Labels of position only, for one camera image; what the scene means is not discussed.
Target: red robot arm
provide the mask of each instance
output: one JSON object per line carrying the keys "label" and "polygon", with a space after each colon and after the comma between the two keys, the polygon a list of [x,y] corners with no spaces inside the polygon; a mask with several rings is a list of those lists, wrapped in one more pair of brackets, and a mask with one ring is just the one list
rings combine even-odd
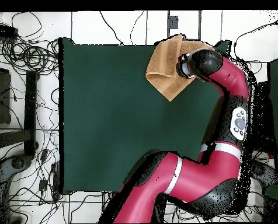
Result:
{"label": "red robot arm", "polygon": [[190,203],[205,214],[219,215],[230,207],[248,118],[245,74],[211,50],[185,54],[177,69],[182,76],[197,75],[213,83],[221,92],[198,160],[176,152],[156,152],[144,157],[111,199],[99,223],[148,223],[159,193]]}

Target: floor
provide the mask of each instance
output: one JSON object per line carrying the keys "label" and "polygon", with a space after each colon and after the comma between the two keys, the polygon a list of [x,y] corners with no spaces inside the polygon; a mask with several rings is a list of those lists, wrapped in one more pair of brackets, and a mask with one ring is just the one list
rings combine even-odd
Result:
{"label": "floor", "polygon": [[[15,13],[0,13],[0,22],[12,24],[12,17]],[[104,23],[99,12],[33,12],[22,13],[13,18],[13,26],[19,29],[20,36],[28,36],[25,40],[34,39],[40,40],[37,43],[40,47],[46,47],[48,41],[53,41],[58,37],[70,37],[77,44],[119,44],[113,32]],[[138,19],[133,32],[134,22]],[[198,38],[198,11],[176,11],[172,10],[171,15],[179,16],[179,29],[171,30],[171,35],[176,33],[183,33],[189,39]],[[104,12],[104,18],[115,30],[117,37],[124,43],[124,45],[133,44],[154,44],[158,40],[166,38],[167,30],[167,11],[125,11],[125,12]],[[203,10],[201,17],[201,40],[206,41],[211,45],[215,45],[220,40],[234,41],[242,34],[255,29],[266,23],[272,23],[278,18],[278,10],[263,11],[263,10]],[[147,20],[147,37],[146,37],[146,20]],[[278,58],[278,25],[267,26],[261,31],[246,34],[239,39],[236,47],[236,53],[239,57],[246,61],[260,60],[269,62]],[[15,112],[19,122],[23,125],[25,102],[25,76],[20,77],[12,67],[4,64],[5,58],[0,55],[0,67],[9,69],[12,77],[12,87],[17,101],[11,99],[11,109]],[[251,70],[254,72],[260,69],[260,63],[251,62]],[[51,92],[58,88],[57,71],[49,75],[41,76],[38,81],[37,89],[38,104],[44,107],[37,109],[37,142],[42,147],[54,149],[55,157],[51,157],[46,163],[46,170],[44,175],[47,177],[51,169],[51,164],[54,160],[58,160],[57,144],[58,144],[58,111],[57,105],[51,100]],[[262,69],[256,74],[258,82],[267,80],[266,64],[262,64]],[[53,100],[57,102],[57,91],[53,94]],[[19,123],[12,113],[12,121],[10,124],[1,124],[0,133],[10,130],[19,130]],[[49,142],[49,137],[52,137],[53,142]],[[0,149],[0,158],[3,157],[10,147]],[[23,146],[20,145],[9,151],[8,156],[20,153]],[[22,189],[27,187],[34,193],[38,191],[39,177],[35,173],[36,165],[33,161],[31,167],[19,173],[13,179],[10,195],[15,195],[11,200],[13,210],[23,212],[28,216],[27,223],[96,223],[102,213],[103,200],[107,200],[107,194],[102,197],[101,192],[76,192],[71,196],[65,195],[60,200],[57,207],[40,204],[37,196],[40,193],[33,195],[30,191]],[[251,191],[261,193],[260,185],[257,181],[252,180]],[[47,195],[44,195],[46,200],[51,200],[49,190]],[[248,198],[248,205],[246,212],[241,212],[239,217],[230,218],[215,218],[214,222],[259,222],[260,216],[256,213],[262,209],[262,198],[256,194],[250,194]],[[190,214],[184,214],[178,211],[172,204],[166,207],[165,220],[167,222],[203,222],[201,218],[194,217]]]}

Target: wire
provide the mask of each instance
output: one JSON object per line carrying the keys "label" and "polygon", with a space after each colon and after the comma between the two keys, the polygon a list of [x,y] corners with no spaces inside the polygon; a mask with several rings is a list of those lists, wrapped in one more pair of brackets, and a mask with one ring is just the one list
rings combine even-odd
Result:
{"label": "wire", "polygon": [[13,213],[17,213],[17,214],[20,214],[20,215],[24,215],[27,219],[26,219],[26,222],[24,223],[24,224],[26,224],[27,222],[28,222],[28,216],[25,214],[25,213],[23,213],[23,212],[18,212],[18,211],[14,211],[14,210],[12,210],[11,208],[9,208],[9,210],[11,211],[11,212],[13,212]]}
{"label": "wire", "polygon": [[147,21],[148,21],[148,10],[146,11],[146,24],[145,24],[145,45],[147,45]]}
{"label": "wire", "polygon": [[108,24],[108,22],[104,19],[104,16],[103,16],[103,14],[102,14],[102,11],[99,11],[99,13],[100,13],[100,15],[102,16],[102,18],[103,18],[104,22],[107,24],[107,26],[108,26],[108,27],[110,27],[110,29],[113,31],[113,33],[114,33],[114,35],[115,35],[116,40],[118,40],[118,41],[120,42],[120,44],[121,44],[121,45],[123,45],[123,42],[122,42],[119,38],[117,38],[117,36],[116,36],[116,33],[115,33],[114,29],[112,29],[112,27],[111,27],[111,26]]}
{"label": "wire", "polygon": [[251,65],[251,62],[259,62],[259,63],[260,63],[260,68],[259,68],[259,70],[256,71],[256,72],[253,72],[253,74],[256,74],[256,73],[260,72],[260,70],[262,69],[262,62],[260,62],[259,60],[252,60],[252,61],[249,61],[249,62],[246,62],[246,63],[249,64],[250,67],[251,67],[251,66],[252,66],[252,65]]}
{"label": "wire", "polygon": [[238,39],[241,38],[242,36],[248,34],[248,33],[252,33],[252,32],[254,32],[254,31],[261,30],[261,29],[263,29],[264,27],[269,26],[269,25],[270,25],[270,26],[278,25],[278,19],[277,19],[275,22],[268,23],[268,24],[264,24],[264,25],[262,25],[262,26],[260,26],[260,27],[257,27],[257,28],[255,28],[255,29],[253,29],[253,30],[251,30],[251,31],[248,31],[248,32],[246,32],[246,33],[243,33],[243,34],[241,34],[241,35],[237,38],[237,40],[236,40],[235,43],[234,43],[234,54],[235,54],[235,57],[236,57],[237,60],[239,60],[239,61],[244,61],[242,58],[240,58],[239,56],[237,56],[237,54],[235,53],[235,48],[236,48],[236,46],[237,46]]}
{"label": "wire", "polygon": [[54,90],[52,91],[52,93],[51,93],[51,101],[52,101],[54,104],[59,105],[58,103],[56,103],[56,102],[53,100],[53,93],[55,93],[57,90],[59,91],[59,88],[56,88],[56,89],[54,89]]}
{"label": "wire", "polygon": [[73,210],[73,211],[71,212],[71,214],[69,213],[69,212],[70,212],[70,209],[69,209],[69,210],[68,210],[68,219],[70,219],[70,220],[68,221],[68,223],[69,223],[69,224],[72,223],[72,214],[73,214],[75,211],[77,211],[77,210],[80,209],[80,207],[84,204],[85,200],[86,200],[88,197],[101,197],[101,196],[102,196],[102,194],[101,194],[101,195],[87,195],[87,196],[83,199],[83,201],[82,201],[82,203],[80,204],[80,206],[79,206],[77,209]]}
{"label": "wire", "polygon": [[134,45],[134,44],[133,44],[133,41],[132,41],[132,32],[133,32],[134,27],[135,27],[135,25],[136,25],[136,23],[137,23],[137,20],[138,20],[140,17],[142,17],[144,11],[142,11],[141,15],[136,19],[136,21],[135,21],[135,23],[134,23],[134,26],[133,26],[133,28],[132,28],[132,31],[131,31],[131,33],[130,33],[130,39],[131,39],[132,45]]}
{"label": "wire", "polygon": [[65,220],[65,216],[64,216],[64,203],[63,202],[62,202],[62,214],[63,214],[64,223],[67,224],[67,221]]}
{"label": "wire", "polygon": [[[15,16],[20,15],[20,14],[23,14],[23,13],[26,13],[26,12],[19,12],[19,13],[17,13],[17,14],[15,14],[15,15],[12,16],[12,18],[11,18],[11,25],[12,25],[12,27],[14,27],[14,26],[13,26],[13,19],[15,18]],[[33,14],[32,12],[29,12],[29,13],[31,13],[31,14],[39,21],[40,28],[38,29],[38,31],[36,31],[36,32],[34,32],[34,33],[30,34],[30,35],[27,35],[27,36],[19,36],[19,37],[21,37],[21,38],[27,38],[27,37],[30,37],[30,36],[32,36],[32,35],[34,35],[34,34],[37,34],[37,33],[41,30],[41,28],[42,28],[42,25],[41,25],[41,22],[40,22],[39,18],[38,18],[35,14]]]}
{"label": "wire", "polygon": [[71,195],[68,194],[68,223],[69,224],[71,223],[71,220],[70,220],[70,211],[71,211]]}

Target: white stripe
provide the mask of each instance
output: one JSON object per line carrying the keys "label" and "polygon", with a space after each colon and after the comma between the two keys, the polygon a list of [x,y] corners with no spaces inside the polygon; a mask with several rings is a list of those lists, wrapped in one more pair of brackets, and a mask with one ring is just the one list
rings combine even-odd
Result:
{"label": "white stripe", "polygon": [[[215,144],[216,144],[215,151],[227,152],[231,155],[234,155],[241,162],[241,151],[238,148],[236,148],[235,146],[232,146],[230,144],[223,143],[223,142],[216,142]],[[202,144],[200,152],[203,152],[206,150],[207,150],[207,145]]]}
{"label": "white stripe", "polygon": [[175,186],[175,184],[176,184],[176,182],[177,182],[177,180],[179,178],[180,171],[182,169],[182,165],[183,165],[183,160],[182,160],[182,158],[180,158],[178,156],[178,164],[176,165],[174,175],[172,177],[172,180],[171,180],[168,188],[166,189],[166,191],[164,193],[166,193],[166,194],[171,193],[172,189],[174,188],[174,186]]}
{"label": "white stripe", "polygon": [[203,152],[203,151],[206,151],[206,150],[207,150],[207,145],[204,143],[201,146],[201,151],[200,152]]}

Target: cloth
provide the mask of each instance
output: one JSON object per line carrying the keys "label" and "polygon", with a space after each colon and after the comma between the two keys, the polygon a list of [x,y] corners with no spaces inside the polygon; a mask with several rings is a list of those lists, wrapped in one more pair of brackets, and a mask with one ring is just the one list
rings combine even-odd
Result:
{"label": "cloth", "polygon": [[184,78],[178,75],[176,64],[184,53],[191,53],[196,49],[211,49],[214,47],[200,41],[183,41],[180,34],[169,40],[160,42],[146,70],[146,79],[170,102],[195,78]]}

